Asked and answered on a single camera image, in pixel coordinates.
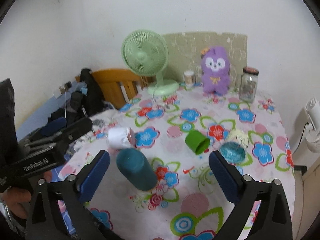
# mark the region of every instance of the chair backrest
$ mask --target chair backrest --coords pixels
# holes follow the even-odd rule
[[[127,69],[104,69],[91,74],[101,87],[105,100],[112,103],[117,109],[126,104],[121,85],[124,86],[127,97],[131,100],[138,93],[137,83],[140,83],[143,89],[152,82],[151,77],[140,77]]]

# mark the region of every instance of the tablecloth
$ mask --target tablecloth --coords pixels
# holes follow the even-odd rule
[[[234,90],[222,96],[203,93],[200,84],[190,89],[181,84],[173,95],[155,100],[143,90],[112,117],[107,112],[93,117],[93,132],[72,145],[73,157],[58,171],[56,179],[65,179],[90,163],[99,150],[109,151],[110,166],[86,204],[105,226],[126,240],[212,239],[234,205],[226,200],[208,158],[232,129],[240,129],[249,137],[245,160],[236,165],[238,171],[265,182],[280,179],[293,213],[295,181],[290,146],[281,117],[267,93],[258,92],[255,102],[248,104],[240,101]],[[169,107],[159,107],[163,102]],[[131,127],[136,133],[136,147],[158,177],[151,191],[137,190],[117,169],[117,151],[109,149],[106,138],[108,129],[115,126]],[[211,141],[200,155],[184,142],[192,129]],[[239,239],[248,235],[258,209],[256,202]]]

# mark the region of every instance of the jar lid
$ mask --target jar lid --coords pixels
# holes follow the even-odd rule
[[[243,73],[247,73],[250,75],[258,76],[259,75],[259,70],[253,67],[244,67],[243,68]]]

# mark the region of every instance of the purple plush toy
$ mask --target purple plush toy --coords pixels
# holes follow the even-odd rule
[[[230,62],[225,48],[212,47],[204,49],[201,54],[203,91],[205,93],[215,91],[222,95],[228,93]]]

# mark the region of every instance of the black cord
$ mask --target black cord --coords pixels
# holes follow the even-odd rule
[[[305,129],[306,129],[306,126],[307,126],[307,125],[309,125],[308,122],[306,122],[306,124],[304,125],[303,132],[302,132],[302,135],[301,135],[301,137],[300,137],[299,144],[298,144],[297,148],[294,150],[293,153],[295,153],[295,152],[298,150],[298,148],[299,148],[299,146],[300,146],[300,143],[301,143],[301,141],[302,141],[303,134],[304,134],[304,132],[305,132]]]

